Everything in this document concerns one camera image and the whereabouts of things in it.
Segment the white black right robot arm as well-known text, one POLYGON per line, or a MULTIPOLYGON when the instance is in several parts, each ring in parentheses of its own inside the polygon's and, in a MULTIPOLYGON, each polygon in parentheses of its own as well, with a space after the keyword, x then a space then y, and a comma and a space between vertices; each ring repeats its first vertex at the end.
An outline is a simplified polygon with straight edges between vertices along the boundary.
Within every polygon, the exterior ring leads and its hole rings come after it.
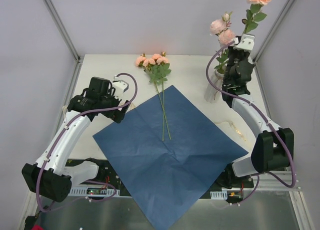
POLYGON ((250 156, 232 164, 232 171, 225 174, 225 182, 237 187, 244 176, 268 173, 286 187, 293 188, 296 174, 293 162, 294 133, 282 128, 255 104, 247 83, 252 79, 254 65, 249 62, 249 53, 228 48, 228 61, 222 84, 222 98, 246 122, 256 138, 250 156), (291 183, 280 179, 273 171, 291 168, 291 183))

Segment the cream printed ribbon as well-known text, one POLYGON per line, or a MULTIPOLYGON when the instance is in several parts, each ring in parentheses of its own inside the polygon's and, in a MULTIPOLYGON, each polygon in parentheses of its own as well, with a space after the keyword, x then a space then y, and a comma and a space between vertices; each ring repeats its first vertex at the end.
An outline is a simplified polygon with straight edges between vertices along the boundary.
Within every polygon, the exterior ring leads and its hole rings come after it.
POLYGON ((215 122, 215 124, 227 135, 231 135, 231 139, 242 140, 243 142, 247 142, 246 136, 236 127, 236 125, 230 121, 225 120, 221 122, 215 122))

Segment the blue wrapping paper sheet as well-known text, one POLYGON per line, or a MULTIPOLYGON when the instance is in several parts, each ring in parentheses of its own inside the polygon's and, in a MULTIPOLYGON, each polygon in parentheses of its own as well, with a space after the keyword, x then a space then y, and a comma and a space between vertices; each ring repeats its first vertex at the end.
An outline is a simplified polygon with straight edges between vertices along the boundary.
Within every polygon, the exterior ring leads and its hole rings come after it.
POLYGON ((94 135, 126 189, 156 229, 171 227, 247 152, 176 87, 94 135))

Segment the pink rose stem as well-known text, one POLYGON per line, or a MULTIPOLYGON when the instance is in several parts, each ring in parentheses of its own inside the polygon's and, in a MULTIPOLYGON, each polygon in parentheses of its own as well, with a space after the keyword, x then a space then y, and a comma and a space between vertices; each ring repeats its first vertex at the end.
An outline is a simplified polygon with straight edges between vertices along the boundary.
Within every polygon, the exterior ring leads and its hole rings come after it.
POLYGON ((246 18, 242 19, 244 24, 243 34, 247 34, 255 30, 259 22, 263 21, 267 14, 262 12, 262 8, 270 3, 272 0, 247 0, 250 8, 246 10, 246 18))
MULTIPOLYGON (((235 33, 230 29, 232 24, 231 15, 232 12, 225 12, 220 19, 213 21, 210 25, 210 34, 218 37, 218 42, 221 47, 226 46, 236 37, 235 33)), ((228 48, 225 48, 217 57, 219 64, 215 67, 215 69, 217 69, 220 74, 224 74, 225 72, 228 53, 228 48)))
POLYGON ((165 140, 165 127, 169 140, 171 140, 172 137, 165 110, 165 82, 168 81, 168 75, 171 74, 172 70, 166 52, 153 54, 150 58, 147 58, 146 54, 143 53, 136 58, 134 64, 137 68, 143 69, 149 77, 149 82, 155 87, 162 109, 162 141, 165 140))

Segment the white ribbed ceramic vase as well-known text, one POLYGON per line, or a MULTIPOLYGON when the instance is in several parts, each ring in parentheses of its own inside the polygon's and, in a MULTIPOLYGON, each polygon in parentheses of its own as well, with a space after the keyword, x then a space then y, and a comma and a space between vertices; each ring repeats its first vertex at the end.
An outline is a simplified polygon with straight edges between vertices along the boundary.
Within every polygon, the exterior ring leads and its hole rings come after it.
MULTIPOLYGON (((219 89, 222 89, 224 75, 219 73, 217 69, 214 70, 210 77, 210 81, 219 89)), ((210 83, 206 88, 204 99, 209 103, 216 102, 221 96, 221 92, 218 91, 215 87, 213 87, 210 83)))

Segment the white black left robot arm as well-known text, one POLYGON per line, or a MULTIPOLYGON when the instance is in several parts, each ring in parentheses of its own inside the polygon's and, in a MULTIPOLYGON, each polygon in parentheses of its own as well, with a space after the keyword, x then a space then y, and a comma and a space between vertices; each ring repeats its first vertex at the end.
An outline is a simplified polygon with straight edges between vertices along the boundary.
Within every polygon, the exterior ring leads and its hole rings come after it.
POLYGON ((93 158, 81 164, 67 167, 67 160, 79 138, 102 114, 115 123, 120 123, 131 104, 131 100, 121 103, 129 84, 115 76, 112 81, 92 77, 89 86, 75 95, 69 102, 62 125, 44 153, 34 164, 25 164, 22 175, 29 190, 36 194, 37 201, 46 197, 54 202, 62 202, 74 185, 91 180, 101 184, 106 173, 93 158))

